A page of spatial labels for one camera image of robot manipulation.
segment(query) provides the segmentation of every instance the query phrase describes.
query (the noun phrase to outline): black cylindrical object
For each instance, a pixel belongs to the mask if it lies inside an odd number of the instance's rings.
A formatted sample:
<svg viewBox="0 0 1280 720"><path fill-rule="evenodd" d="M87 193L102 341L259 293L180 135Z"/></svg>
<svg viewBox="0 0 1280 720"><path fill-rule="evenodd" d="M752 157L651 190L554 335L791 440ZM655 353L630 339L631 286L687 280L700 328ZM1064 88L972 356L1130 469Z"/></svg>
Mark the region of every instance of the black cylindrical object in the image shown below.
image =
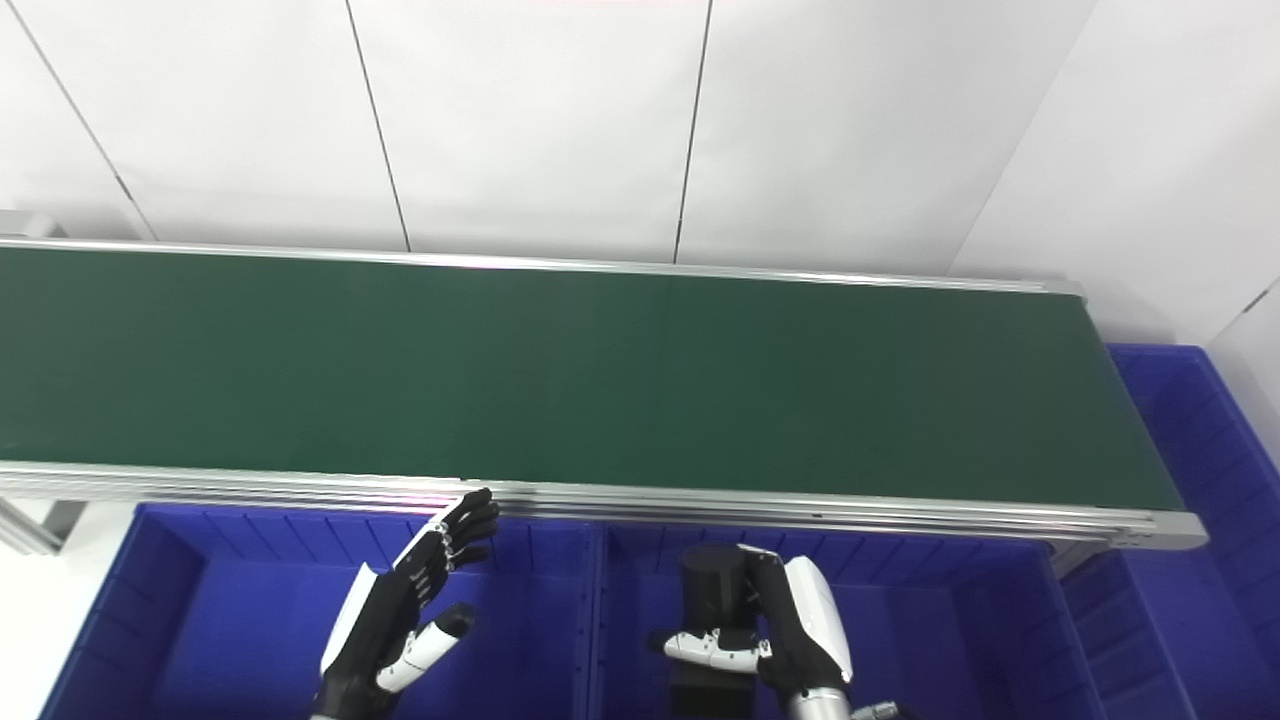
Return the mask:
<svg viewBox="0 0 1280 720"><path fill-rule="evenodd" d="M680 585L685 601L682 630L751 628L746 603L746 566L732 544L695 544L680 556Z"/></svg>

